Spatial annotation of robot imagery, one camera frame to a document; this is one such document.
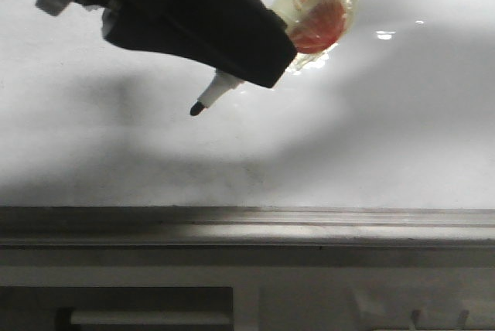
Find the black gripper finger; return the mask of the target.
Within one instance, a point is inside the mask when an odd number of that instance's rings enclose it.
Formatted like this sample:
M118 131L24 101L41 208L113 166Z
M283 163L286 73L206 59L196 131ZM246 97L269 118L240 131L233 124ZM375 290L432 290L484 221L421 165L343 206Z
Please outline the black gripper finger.
M181 56L271 88L295 58L282 21L261 0L121 0L103 14L118 47Z

